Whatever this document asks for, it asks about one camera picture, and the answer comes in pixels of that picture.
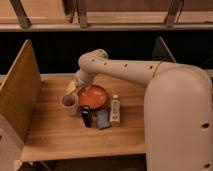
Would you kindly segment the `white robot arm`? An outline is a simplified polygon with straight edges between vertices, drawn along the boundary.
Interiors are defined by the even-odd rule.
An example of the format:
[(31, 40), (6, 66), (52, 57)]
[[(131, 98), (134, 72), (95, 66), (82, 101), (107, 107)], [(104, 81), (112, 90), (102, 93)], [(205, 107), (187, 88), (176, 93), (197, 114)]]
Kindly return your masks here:
[(110, 60), (97, 49), (80, 56), (68, 86), (91, 85), (99, 74), (146, 87), (144, 130), (147, 171), (213, 171), (213, 84), (193, 65)]

